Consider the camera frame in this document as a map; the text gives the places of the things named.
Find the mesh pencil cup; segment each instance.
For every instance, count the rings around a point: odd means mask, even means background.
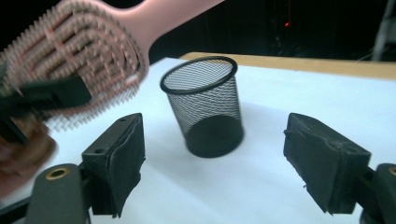
[[[236,70],[234,60],[212,56],[185,62],[163,75],[161,89],[195,156],[223,156],[243,139]]]

